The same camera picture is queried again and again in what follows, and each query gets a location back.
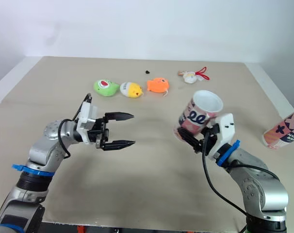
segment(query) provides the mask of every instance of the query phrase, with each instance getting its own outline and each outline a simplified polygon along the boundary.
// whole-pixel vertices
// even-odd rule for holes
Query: orange plush toy
[[[168,80],[165,78],[155,78],[154,80],[147,81],[147,91],[156,93],[166,92],[163,96],[168,94],[169,87]]]

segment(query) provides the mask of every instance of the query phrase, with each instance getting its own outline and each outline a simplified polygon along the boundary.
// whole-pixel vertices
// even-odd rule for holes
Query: white background
[[[0,79],[25,55],[258,62],[294,106],[294,0],[0,0]]]

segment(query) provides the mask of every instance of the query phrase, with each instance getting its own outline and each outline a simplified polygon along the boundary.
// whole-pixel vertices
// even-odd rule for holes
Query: green toy
[[[119,89],[120,85],[113,83],[107,79],[98,80],[94,83],[93,88],[102,96],[113,96],[116,91]]]

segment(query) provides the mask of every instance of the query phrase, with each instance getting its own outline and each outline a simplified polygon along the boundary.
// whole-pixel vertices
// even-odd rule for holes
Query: beige table
[[[179,69],[208,67],[209,82],[185,84]],[[101,97],[93,91],[98,79],[117,83],[165,77],[171,88],[166,97],[145,91],[139,99],[120,93]],[[87,92],[105,112],[135,115],[111,122],[110,139],[136,140],[120,151],[74,145],[64,160],[43,203],[44,221],[68,224],[165,230],[236,232],[245,217],[209,188],[201,155],[178,141],[172,128],[192,94],[198,89],[217,93],[223,113],[233,113],[234,140],[263,159],[288,190],[288,232],[294,233],[294,143],[278,151],[266,148],[262,133],[280,120],[277,111],[244,64],[177,61],[137,61],[93,58],[43,58],[0,104],[0,206],[19,172],[11,164],[24,164],[32,144],[47,123],[71,118]],[[243,205],[237,184],[216,164],[208,164],[217,189]]]

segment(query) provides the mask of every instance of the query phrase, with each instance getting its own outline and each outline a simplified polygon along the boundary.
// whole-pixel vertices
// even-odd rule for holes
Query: paper cup
[[[178,124],[174,128],[175,135],[181,139],[177,128],[183,127],[197,135],[223,109],[222,100],[213,92],[207,90],[196,91],[181,114]]]
[[[263,143],[271,149],[284,147],[294,142],[294,112],[272,129],[267,130],[263,136]]]

